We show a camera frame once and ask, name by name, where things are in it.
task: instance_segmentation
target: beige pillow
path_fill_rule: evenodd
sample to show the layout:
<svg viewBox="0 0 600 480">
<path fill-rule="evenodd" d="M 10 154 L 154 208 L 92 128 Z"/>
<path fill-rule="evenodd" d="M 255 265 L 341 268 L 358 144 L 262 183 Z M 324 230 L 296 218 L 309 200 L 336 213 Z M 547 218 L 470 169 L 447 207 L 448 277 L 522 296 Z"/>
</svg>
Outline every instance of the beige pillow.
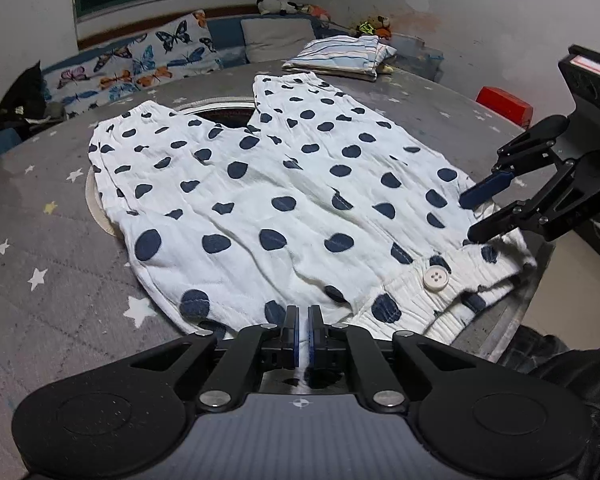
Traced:
<svg viewBox="0 0 600 480">
<path fill-rule="evenodd" d="M 311 21 L 302 18 L 251 18 L 241 24 L 250 63 L 291 59 L 315 40 Z"/>
</svg>

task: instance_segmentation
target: orange butterfly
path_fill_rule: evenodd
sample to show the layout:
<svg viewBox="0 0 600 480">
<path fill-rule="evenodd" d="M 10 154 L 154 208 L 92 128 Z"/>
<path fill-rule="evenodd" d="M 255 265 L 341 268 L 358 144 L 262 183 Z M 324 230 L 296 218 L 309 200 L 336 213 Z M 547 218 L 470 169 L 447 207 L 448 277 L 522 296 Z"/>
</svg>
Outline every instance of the orange butterfly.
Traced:
<svg viewBox="0 0 600 480">
<path fill-rule="evenodd" d="M 167 67 L 159 66 L 154 73 L 137 79 L 136 83 L 141 84 L 146 88 L 147 86 L 154 84 L 154 80 L 159 83 L 161 77 L 173 77 L 173 74 L 167 70 Z"/>
<path fill-rule="evenodd" d="M 131 72 L 123 70 L 120 76 L 114 74 L 113 77 L 103 77 L 100 80 L 100 89 L 105 90 L 119 82 L 131 83 Z"/>
<path fill-rule="evenodd" d="M 194 12 L 193 15 L 198 20 L 198 25 L 202 28 L 206 27 L 206 16 L 204 12 Z"/>
</svg>

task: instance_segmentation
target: red and white label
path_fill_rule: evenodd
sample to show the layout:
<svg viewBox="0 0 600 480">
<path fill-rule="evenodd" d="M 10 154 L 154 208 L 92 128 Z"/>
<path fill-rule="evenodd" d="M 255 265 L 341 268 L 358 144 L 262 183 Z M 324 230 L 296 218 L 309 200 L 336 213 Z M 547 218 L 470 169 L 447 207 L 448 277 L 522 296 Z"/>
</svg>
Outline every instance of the red and white label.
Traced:
<svg viewBox="0 0 600 480">
<path fill-rule="evenodd" d="M 571 64 L 575 66 L 579 66 L 584 70 L 588 70 L 589 72 L 593 72 L 596 75 L 600 75 L 600 63 L 596 63 L 590 59 L 587 59 L 584 56 L 576 56 L 571 60 Z"/>
</svg>

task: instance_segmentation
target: folded striped cloth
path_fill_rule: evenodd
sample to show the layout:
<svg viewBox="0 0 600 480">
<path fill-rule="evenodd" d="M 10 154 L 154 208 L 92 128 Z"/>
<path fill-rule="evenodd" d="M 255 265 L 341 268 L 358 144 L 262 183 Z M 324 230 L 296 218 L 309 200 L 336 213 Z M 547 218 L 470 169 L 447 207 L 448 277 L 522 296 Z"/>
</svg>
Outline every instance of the folded striped cloth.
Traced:
<svg viewBox="0 0 600 480">
<path fill-rule="evenodd" d="M 392 46 L 380 43 L 377 36 L 333 36 L 307 43 L 300 54 L 285 62 L 282 68 L 375 81 L 378 65 L 395 53 Z"/>
</svg>

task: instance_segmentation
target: star print tablecloth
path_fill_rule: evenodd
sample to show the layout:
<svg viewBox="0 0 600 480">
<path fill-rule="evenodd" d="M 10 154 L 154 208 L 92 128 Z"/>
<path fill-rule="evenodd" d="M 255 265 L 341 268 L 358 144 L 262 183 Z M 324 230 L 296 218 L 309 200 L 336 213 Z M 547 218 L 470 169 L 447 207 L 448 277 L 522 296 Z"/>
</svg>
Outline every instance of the star print tablecloth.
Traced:
<svg viewBox="0 0 600 480">
<path fill-rule="evenodd" d="M 122 241 L 89 212 L 85 180 L 94 127 L 147 100 L 186 108 L 209 97 L 250 95 L 254 75 L 281 75 L 280 65 L 247 65 L 160 86 L 151 95 L 140 92 L 44 131 L 0 158 L 0 479 L 24 472 L 10 420 L 27 393 L 181 335 L 147 298 Z M 325 80 L 387 115 L 474 180 L 489 173 L 495 149 L 519 132 L 480 105 L 404 72 L 376 83 Z M 502 201 L 529 196 L 543 178 L 512 186 Z M 521 290 L 528 303 L 534 287 Z M 505 298 L 454 345 L 479 352 L 512 308 L 519 312 Z M 284 392 L 298 380 L 280 375 L 276 384 Z"/>
</svg>

